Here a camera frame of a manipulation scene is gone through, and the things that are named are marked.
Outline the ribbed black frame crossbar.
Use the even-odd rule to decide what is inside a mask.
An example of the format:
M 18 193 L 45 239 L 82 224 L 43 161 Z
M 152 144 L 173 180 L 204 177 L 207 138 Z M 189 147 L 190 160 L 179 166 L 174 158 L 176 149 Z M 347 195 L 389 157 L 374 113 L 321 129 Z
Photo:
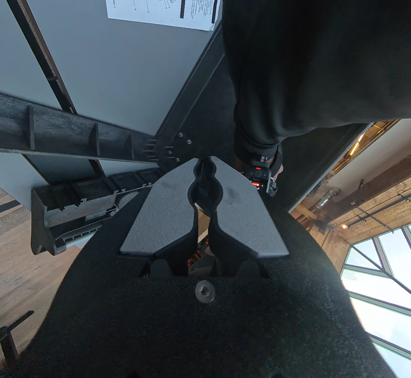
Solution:
M 0 151 L 150 163 L 156 139 L 82 115 L 0 94 Z

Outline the dark wooden beam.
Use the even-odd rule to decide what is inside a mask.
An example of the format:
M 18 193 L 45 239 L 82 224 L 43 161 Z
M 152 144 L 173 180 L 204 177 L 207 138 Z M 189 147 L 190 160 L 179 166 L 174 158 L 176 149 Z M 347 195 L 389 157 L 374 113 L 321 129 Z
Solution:
M 334 204 L 338 208 L 348 208 L 353 206 L 352 202 L 357 204 L 366 202 L 369 199 L 385 192 L 386 190 L 398 185 L 399 183 L 409 179 L 411 176 L 411 155 L 400 160 L 388 170 L 382 172 L 377 177 L 362 185 L 359 191 L 354 191 L 347 195 L 344 199 Z

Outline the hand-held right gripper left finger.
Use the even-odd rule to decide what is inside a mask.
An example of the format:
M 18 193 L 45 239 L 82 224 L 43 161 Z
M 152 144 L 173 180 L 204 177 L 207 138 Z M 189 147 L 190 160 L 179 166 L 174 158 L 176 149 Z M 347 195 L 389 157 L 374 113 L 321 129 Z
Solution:
M 198 245 L 198 182 L 201 160 L 193 158 L 160 178 L 137 214 L 120 253 L 165 261 L 177 277 L 188 275 Z

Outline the silver duct pipe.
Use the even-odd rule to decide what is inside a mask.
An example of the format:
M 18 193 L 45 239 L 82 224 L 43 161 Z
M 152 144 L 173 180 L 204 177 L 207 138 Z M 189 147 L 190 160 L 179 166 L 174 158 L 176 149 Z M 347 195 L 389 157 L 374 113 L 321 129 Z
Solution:
M 328 190 L 315 204 L 317 210 L 321 210 L 324 206 L 328 204 L 330 200 L 338 196 L 341 193 L 340 187 L 332 187 Z

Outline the grey desk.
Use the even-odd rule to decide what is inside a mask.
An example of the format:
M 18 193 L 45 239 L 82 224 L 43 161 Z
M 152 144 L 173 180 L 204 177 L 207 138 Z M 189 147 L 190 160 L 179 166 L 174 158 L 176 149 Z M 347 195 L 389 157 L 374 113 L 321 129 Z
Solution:
M 106 0 L 5 1 L 42 83 L 57 101 L 35 103 L 150 135 L 156 144 L 161 124 L 220 24 L 219 15 L 213 31 L 111 19 Z M 33 92 L 26 98 L 1 93 L 34 102 Z M 38 184 L 29 179 L 23 195 L 13 194 L 30 214 L 33 188 L 160 168 L 158 163 L 19 155 L 40 175 Z

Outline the notched black frame rail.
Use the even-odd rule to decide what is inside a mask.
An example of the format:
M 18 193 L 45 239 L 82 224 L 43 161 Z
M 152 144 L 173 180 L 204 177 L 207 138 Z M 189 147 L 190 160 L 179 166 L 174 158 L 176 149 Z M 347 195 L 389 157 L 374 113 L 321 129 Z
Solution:
M 110 177 L 36 187 L 31 191 L 31 241 L 34 255 L 55 256 L 88 241 L 141 190 L 164 172 L 144 169 Z

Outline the person's left forearm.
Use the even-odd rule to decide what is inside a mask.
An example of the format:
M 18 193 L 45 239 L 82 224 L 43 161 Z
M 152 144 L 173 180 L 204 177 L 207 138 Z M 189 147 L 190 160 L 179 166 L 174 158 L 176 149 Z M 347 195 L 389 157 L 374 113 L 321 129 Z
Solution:
M 245 165 L 316 128 L 409 119 L 411 0 L 223 0 Z

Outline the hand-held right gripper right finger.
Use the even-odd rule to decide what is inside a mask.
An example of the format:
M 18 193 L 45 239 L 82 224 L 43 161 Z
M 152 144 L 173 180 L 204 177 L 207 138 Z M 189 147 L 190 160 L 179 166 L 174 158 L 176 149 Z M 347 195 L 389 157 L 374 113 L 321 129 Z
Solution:
M 259 263 L 289 256 L 260 191 L 252 181 L 216 156 L 208 158 L 213 213 L 208 229 L 220 276 L 235 277 L 245 262 L 259 276 Z

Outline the skylight window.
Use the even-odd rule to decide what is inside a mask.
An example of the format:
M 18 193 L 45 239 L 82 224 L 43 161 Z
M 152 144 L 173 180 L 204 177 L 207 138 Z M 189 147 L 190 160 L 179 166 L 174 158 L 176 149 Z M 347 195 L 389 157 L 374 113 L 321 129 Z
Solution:
M 411 226 L 350 246 L 341 279 L 373 345 L 397 377 L 411 376 Z

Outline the black metal bracket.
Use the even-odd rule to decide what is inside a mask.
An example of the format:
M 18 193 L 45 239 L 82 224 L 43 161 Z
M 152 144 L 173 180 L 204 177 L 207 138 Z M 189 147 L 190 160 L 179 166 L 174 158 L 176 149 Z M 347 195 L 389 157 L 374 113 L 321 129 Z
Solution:
M 12 337 L 12 331 L 33 314 L 34 311 L 29 310 L 16 319 L 12 324 L 3 326 L 0 329 L 0 345 L 3 351 L 4 361 L 8 369 L 16 368 L 18 358 L 18 352 Z

